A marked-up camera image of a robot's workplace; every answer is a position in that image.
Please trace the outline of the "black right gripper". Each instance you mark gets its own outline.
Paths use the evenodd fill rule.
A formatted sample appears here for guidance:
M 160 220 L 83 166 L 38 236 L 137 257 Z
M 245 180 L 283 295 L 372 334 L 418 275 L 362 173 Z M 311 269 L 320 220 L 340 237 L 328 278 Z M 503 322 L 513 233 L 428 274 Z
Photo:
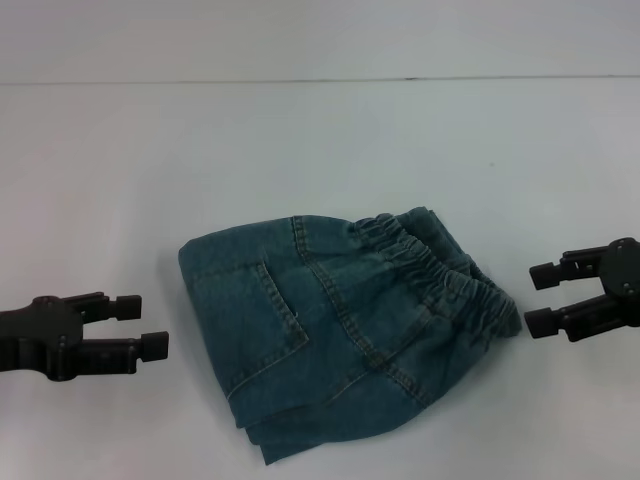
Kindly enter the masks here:
M 532 266 L 529 274 L 537 290 L 599 277 L 604 291 L 557 310 L 526 312 L 524 320 L 534 339 L 563 330 L 570 342 L 577 342 L 623 327 L 639 327 L 639 242 L 632 237 L 595 249 L 566 251 L 558 264 Z

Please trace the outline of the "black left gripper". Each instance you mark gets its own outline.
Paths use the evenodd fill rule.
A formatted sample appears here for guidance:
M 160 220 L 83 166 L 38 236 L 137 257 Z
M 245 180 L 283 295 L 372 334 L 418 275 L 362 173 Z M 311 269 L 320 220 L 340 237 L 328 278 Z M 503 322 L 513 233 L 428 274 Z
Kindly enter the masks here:
M 45 296 L 24 308 L 3 311 L 1 371 L 31 370 L 54 382 L 85 375 L 135 374 L 139 361 L 168 358 L 169 333 L 83 340 L 83 321 L 136 320 L 141 311 L 139 295 L 112 300 L 103 292 L 74 296 L 73 308 L 58 297 Z

